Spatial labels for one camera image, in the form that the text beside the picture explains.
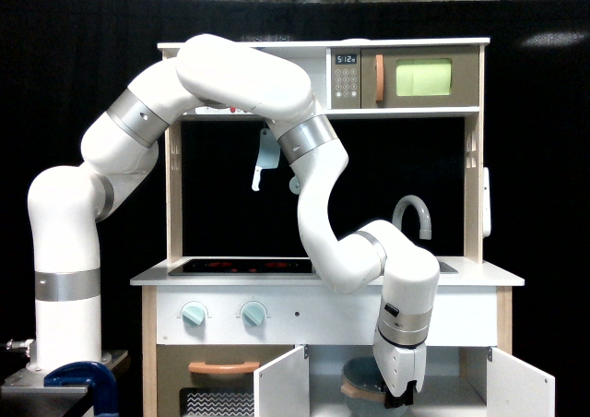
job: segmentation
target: cabinet door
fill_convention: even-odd
[[[304,346],[254,371],[254,417],[278,415],[310,415],[310,361]]]
[[[488,417],[553,417],[555,377],[497,348],[488,358]]]

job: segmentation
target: microwave window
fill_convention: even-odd
[[[395,92],[398,96],[448,96],[451,66],[451,59],[398,60]]]
[[[356,54],[338,54],[336,56],[336,65],[353,65],[357,63]]]

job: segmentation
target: knob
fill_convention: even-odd
[[[260,302],[248,302],[242,307],[242,320],[248,327],[257,327],[265,321],[266,310]]]
[[[199,302],[189,302],[183,306],[183,310],[181,311],[183,322],[189,327],[198,327],[203,323],[206,315],[207,311],[205,307]]]

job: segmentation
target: black cooktop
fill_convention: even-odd
[[[168,273],[169,276],[312,274],[308,258],[193,258]]]

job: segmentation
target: bowl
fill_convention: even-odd
[[[407,406],[385,408],[386,392],[374,357],[358,357],[349,360],[342,368],[341,391],[348,408],[357,417],[401,417]]]

